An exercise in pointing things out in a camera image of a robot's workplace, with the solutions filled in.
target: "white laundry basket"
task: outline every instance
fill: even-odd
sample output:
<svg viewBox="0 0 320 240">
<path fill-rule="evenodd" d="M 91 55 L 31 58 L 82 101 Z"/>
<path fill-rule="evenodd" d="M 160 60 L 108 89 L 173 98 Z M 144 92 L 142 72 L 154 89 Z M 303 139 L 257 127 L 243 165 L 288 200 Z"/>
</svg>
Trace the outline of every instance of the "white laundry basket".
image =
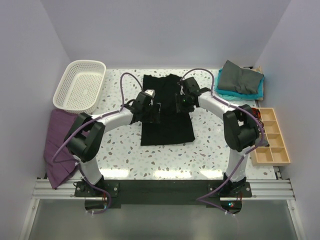
<svg viewBox="0 0 320 240">
<path fill-rule="evenodd" d="M 69 113 L 91 114 L 98 105 L 106 65 L 100 61 L 77 60 L 68 65 L 53 96 L 56 108 Z"/>
</svg>

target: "speckled table surface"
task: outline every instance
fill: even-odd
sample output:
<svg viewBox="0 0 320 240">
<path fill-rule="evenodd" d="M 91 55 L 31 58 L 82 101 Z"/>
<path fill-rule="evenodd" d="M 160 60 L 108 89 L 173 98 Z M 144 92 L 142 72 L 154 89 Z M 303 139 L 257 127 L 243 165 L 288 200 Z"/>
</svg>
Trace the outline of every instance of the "speckled table surface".
<svg viewBox="0 0 320 240">
<path fill-rule="evenodd" d="M 210 69 L 214 76 L 218 70 Z M 120 76 L 134 74 L 142 83 L 144 75 L 164 77 L 169 74 L 182 76 L 187 69 L 108 69 L 98 108 L 94 114 L 118 110 L 121 105 Z M 201 88 L 211 86 L 210 75 L 204 71 L 190 73 Z M 130 77 L 123 79 L 126 101 L 135 99 L 139 85 Z M 255 101 L 235 101 L 236 104 L 256 106 Z M 201 108 L 190 113 L 195 141 L 178 145 L 140 146 L 141 123 L 122 126 L 103 136 L 97 162 L 106 179 L 222 179 L 227 169 L 229 148 L 224 139 L 223 122 Z M 276 179 L 272 166 L 246 165 L 248 179 Z M 79 179 L 80 173 L 72 177 Z"/>
</svg>

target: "white table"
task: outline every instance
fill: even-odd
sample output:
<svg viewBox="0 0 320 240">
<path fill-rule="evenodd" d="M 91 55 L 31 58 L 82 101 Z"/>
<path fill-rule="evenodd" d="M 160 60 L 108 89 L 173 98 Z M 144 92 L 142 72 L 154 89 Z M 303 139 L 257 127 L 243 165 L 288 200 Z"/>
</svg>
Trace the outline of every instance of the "white table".
<svg viewBox="0 0 320 240">
<path fill-rule="evenodd" d="M 218 70 L 210 69 L 214 76 Z M 169 74 L 182 76 L 187 69 L 108 69 L 98 108 L 94 114 L 118 110 L 121 105 L 120 76 L 124 72 L 134 74 L 141 82 L 144 75 L 164 77 Z M 193 76 L 201 88 L 211 86 L 210 75 L 195 71 Z M 136 81 L 123 79 L 125 101 L 135 99 L 140 88 Z M 241 101 L 255 107 L 255 101 Z M 141 123 L 122 126 L 103 136 L 97 154 L 98 166 L 105 179 L 222 179 L 227 169 L 229 148 L 224 139 L 223 122 L 206 110 L 196 108 L 190 113 L 195 141 L 178 145 L 140 146 Z M 274 180 L 272 166 L 253 166 L 251 159 L 246 165 L 250 180 Z M 77 172 L 73 179 L 79 179 Z"/>
</svg>

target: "blue folded towel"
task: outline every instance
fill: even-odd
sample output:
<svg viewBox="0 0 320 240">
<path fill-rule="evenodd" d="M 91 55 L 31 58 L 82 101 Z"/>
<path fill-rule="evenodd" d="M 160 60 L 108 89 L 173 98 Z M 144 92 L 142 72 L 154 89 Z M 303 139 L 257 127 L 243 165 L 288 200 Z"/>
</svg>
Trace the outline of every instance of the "blue folded towel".
<svg viewBox="0 0 320 240">
<path fill-rule="evenodd" d="M 221 97 L 222 97 L 223 99 L 226 99 L 226 100 L 228 100 L 228 101 L 231 101 L 231 100 L 239 100 L 238 98 L 240 98 L 240 99 L 247 99 L 247 100 L 257 100 L 257 99 L 260 99 L 260 98 L 263 98 L 263 97 L 264 97 L 263 85 L 264 85 L 265 77 L 263 77 L 263 78 L 260 80 L 260 83 L 259 83 L 259 86 L 258 86 L 258 93 L 257 93 L 257 94 L 242 94 L 242 93 L 238 93 L 238 92 L 235 92 L 235 91 L 228 91 L 228 90 L 218 89 L 218 83 L 219 83 L 219 80 L 220 80 L 220 76 L 221 76 L 222 70 L 223 70 L 222 68 L 219 70 L 218 77 L 217 77 L 217 79 L 215 80 L 214 90 L 215 90 L 219 95 L 222 95 Z"/>
</svg>

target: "wooden organizer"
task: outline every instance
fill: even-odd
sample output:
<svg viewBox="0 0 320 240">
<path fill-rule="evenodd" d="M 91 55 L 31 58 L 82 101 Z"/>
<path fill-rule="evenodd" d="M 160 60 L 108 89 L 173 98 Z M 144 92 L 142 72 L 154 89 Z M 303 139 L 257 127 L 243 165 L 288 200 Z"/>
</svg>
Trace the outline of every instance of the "wooden organizer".
<svg viewBox="0 0 320 240">
<path fill-rule="evenodd" d="M 254 166 L 285 166 L 290 159 L 282 137 L 276 114 L 273 108 L 258 107 L 264 123 L 264 137 L 270 146 L 260 146 L 252 151 L 251 159 Z"/>
</svg>

